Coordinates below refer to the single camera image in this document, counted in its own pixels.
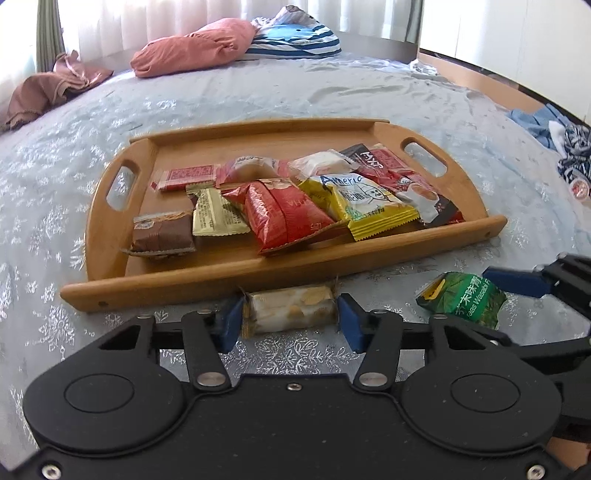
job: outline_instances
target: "pastry in clear wrapper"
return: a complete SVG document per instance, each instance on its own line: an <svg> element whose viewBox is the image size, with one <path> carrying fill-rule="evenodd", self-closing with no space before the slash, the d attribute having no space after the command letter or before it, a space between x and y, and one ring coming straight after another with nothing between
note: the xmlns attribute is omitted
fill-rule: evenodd
<svg viewBox="0 0 591 480"><path fill-rule="evenodd" d="M282 288L247 295L242 336L336 323L334 289L328 285Z"/></svg>

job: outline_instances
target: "blue clothing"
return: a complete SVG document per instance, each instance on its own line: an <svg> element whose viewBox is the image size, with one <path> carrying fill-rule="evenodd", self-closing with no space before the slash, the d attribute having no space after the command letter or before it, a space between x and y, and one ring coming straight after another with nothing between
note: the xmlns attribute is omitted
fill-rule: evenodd
<svg viewBox="0 0 591 480"><path fill-rule="evenodd" d="M509 112L507 116L525 128L543 146L552 150L556 150L556 147L550 137L548 122L554 120L565 127L570 125L570 120L549 103L534 113L525 113L523 110L516 108Z"/></svg>

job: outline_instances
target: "white wall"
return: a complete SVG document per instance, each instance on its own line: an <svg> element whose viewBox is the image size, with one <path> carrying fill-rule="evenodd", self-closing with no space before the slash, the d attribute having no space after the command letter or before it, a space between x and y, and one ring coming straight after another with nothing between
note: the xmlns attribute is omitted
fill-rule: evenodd
<svg viewBox="0 0 591 480"><path fill-rule="evenodd" d="M517 82L585 118L591 98L591 8L528 0Z"/></svg>
<svg viewBox="0 0 591 480"><path fill-rule="evenodd" d="M591 8L583 0L425 0L420 47L591 120Z"/></svg>
<svg viewBox="0 0 591 480"><path fill-rule="evenodd" d="M527 0L464 0L456 58L514 79L526 11Z"/></svg>

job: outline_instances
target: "red snack package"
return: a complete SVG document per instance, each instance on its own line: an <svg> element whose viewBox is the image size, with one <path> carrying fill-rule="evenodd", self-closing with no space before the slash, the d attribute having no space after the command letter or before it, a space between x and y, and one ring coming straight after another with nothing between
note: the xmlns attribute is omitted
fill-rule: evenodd
<svg viewBox="0 0 591 480"><path fill-rule="evenodd" d="M242 208L261 246L260 253L285 248L340 225L289 180L257 180L223 196Z"/></svg>
<svg viewBox="0 0 591 480"><path fill-rule="evenodd" d="M462 213L451 200L382 144L374 145L371 150L363 144L353 145L341 153L361 165L357 169L359 174L415 207L426 227L464 221Z"/></svg>
<svg viewBox="0 0 591 480"><path fill-rule="evenodd" d="M198 167L174 168L165 170L158 182L152 182L152 188L161 192L184 190L187 185L208 184L213 186L219 165L201 165Z"/></svg>

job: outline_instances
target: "white curtain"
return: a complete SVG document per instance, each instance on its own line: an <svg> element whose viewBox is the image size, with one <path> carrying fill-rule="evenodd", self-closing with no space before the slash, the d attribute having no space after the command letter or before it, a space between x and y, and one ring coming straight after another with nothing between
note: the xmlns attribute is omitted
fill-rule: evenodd
<svg viewBox="0 0 591 480"><path fill-rule="evenodd" d="M336 32L405 41L413 4L421 1L59 0L59 8L66 50L119 71L151 40L186 35L224 17L273 17L289 3Z"/></svg>
<svg viewBox="0 0 591 480"><path fill-rule="evenodd" d="M37 0L5 0L0 5L0 115L12 91L35 73Z"/></svg>

